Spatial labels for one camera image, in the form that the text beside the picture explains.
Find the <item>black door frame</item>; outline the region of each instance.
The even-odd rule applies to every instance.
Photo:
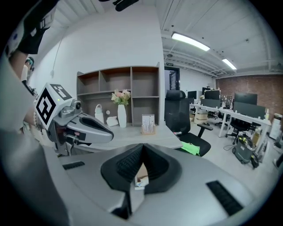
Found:
[[[180,90],[180,69],[164,66],[164,70],[176,72],[176,90]]]

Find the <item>floor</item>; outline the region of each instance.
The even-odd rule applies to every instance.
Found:
[[[277,159],[283,150],[273,147],[274,140],[268,138],[268,146],[263,162],[256,168],[252,168],[252,164],[242,165],[240,161],[232,153],[232,149],[226,151],[223,149],[226,145],[231,145],[233,137],[219,138],[220,126],[214,125],[219,119],[209,119],[208,123],[214,128],[212,131],[205,130],[202,138],[211,144],[211,149],[203,158],[211,161],[221,169],[225,170],[240,182],[242,182],[249,190],[259,197],[268,192],[269,188],[274,185],[279,176],[278,170],[273,164],[273,160]],[[200,127],[195,123],[191,123],[191,133],[198,135]]]

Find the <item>ceiling light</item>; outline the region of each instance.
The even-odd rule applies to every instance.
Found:
[[[200,49],[202,49],[202,50],[204,50],[204,51],[210,50],[210,48],[207,47],[206,45],[204,45],[204,44],[202,44],[202,43],[200,43],[200,42],[198,42],[198,41],[196,41],[196,40],[194,40],[194,39],[191,39],[191,38],[189,38],[189,37],[187,37],[187,36],[184,36],[184,35],[182,35],[182,34],[178,34],[178,33],[175,33],[175,32],[174,32],[174,33],[172,34],[172,39],[175,39],[175,40],[178,40],[178,41],[186,42],[186,43],[191,44],[191,45],[194,45],[194,46],[196,46],[196,47],[198,47],[198,48],[200,48]]]
[[[227,59],[223,59],[222,60],[225,64],[227,64],[230,68],[232,68],[233,70],[236,70],[237,68],[235,68],[235,66]]]

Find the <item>desk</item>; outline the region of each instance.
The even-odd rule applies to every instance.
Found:
[[[169,148],[180,148],[182,143],[166,125],[156,126],[156,134],[142,135],[141,126],[135,127],[128,124],[126,128],[120,126],[110,127],[114,133],[114,138],[109,143],[92,143],[90,148],[100,150],[112,150],[135,143],[150,143]]]
[[[262,127],[262,134],[261,134],[261,137],[260,137],[259,144],[256,147],[256,151],[259,151],[259,148],[260,148],[260,146],[262,145],[262,143],[264,141],[264,138],[266,136],[268,128],[269,128],[269,126],[271,126],[271,123],[270,123],[269,120],[259,119],[259,118],[252,118],[250,116],[242,115],[240,113],[235,113],[234,111],[229,110],[229,109],[211,108],[211,107],[206,107],[206,106],[202,106],[202,105],[198,105],[198,104],[190,104],[190,106],[194,106],[196,108],[195,114],[197,114],[198,108],[203,109],[203,110],[207,110],[207,111],[214,111],[214,112],[219,112],[220,111],[221,113],[224,113],[223,122],[226,121],[227,115],[230,115],[230,120],[229,120],[229,123],[228,123],[228,128],[226,130],[226,133],[228,133],[228,130],[229,130],[232,118],[237,118],[237,119],[243,120],[245,122],[249,122],[249,123],[255,122],[255,123],[260,124],[261,127]],[[223,136],[222,135],[223,129],[224,129],[224,123],[222,123],[222,126],[221,126],[221,129],[220,129],[218,137],[222,137]]]

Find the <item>ceiling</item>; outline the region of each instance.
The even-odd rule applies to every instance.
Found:
[[[43,36],[39,52],[54,37],[84,17],[114,8],[113,0],[60,0],[54,22]],[[245,0],[139,0],[155,6],[160,22],[164,62],[212,77],[282,74],[282,48],[271,28]],[[207,52],[171,39],[173,32],[207,46]],[[237,70],[230,69],[227,58]]]

